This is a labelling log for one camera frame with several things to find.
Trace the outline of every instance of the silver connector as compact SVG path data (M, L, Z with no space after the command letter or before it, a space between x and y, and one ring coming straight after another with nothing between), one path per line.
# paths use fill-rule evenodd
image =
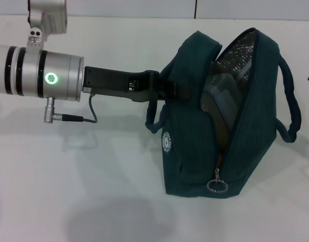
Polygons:
M63 120L63 115L61 113L55 113L53 115L53 119L54 120L59 120L59 121L62 121Z
M47 98L47 106L45 107L44 111L44 122L48 124L53 123L53 115L55 111L55 99L53 97Z

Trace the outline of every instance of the round logo patch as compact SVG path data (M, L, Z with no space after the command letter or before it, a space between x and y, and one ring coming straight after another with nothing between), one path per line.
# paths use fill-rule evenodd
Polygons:
M168 153L171 149L171 138L168 132L164 132L164 135L162 138L162 144L163 144L164 151Z

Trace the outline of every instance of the logo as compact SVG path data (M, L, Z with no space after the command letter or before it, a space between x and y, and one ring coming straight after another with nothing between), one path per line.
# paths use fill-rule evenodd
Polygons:
M162 144L164 151L168 153L171 149L171 138L168 132L164 132Z
M46 74L44 79L48 84L51 84L51 85L55 84L58 81L57 75L51 72Z

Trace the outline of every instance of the green indicator light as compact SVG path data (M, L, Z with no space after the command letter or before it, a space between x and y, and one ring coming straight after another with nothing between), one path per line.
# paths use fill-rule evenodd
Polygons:
M51 85L56 84L57 81L58 81L57 75L56 75L55 73L52 73L52 72L47 73L47 74L44 76L44 79L45 79L45 81L46 81L48 84L51 84Z

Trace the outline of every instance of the metal key ring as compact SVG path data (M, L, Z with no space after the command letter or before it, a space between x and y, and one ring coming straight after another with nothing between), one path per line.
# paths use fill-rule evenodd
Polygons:
M225 189L224 190L215 190L215 189L211 188L210 184L213 183L213 182L215 182L215 183L222 183L225 186ZM215 179L215 180L211 180L211 181L209 181L207 183L207 189L210 190L213 193L224 193L227 190L229 190L229 185L227 185L227 183L225 181L223 181L223 180Z

